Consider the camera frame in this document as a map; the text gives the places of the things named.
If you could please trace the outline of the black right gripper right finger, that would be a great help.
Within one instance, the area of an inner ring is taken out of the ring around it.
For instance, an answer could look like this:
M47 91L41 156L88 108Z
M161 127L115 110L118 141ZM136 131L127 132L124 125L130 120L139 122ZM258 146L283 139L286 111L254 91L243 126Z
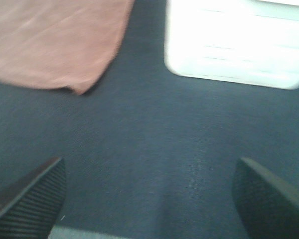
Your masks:
M232 197L251 239L299 239L299 189L249 158L237 161Z

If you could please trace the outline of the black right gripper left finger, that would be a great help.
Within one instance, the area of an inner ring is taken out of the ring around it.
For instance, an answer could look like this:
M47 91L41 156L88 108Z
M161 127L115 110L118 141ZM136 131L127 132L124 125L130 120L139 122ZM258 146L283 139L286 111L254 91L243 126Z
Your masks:
M46 239L66 198L66 169L52 158L0 191L0 239Z

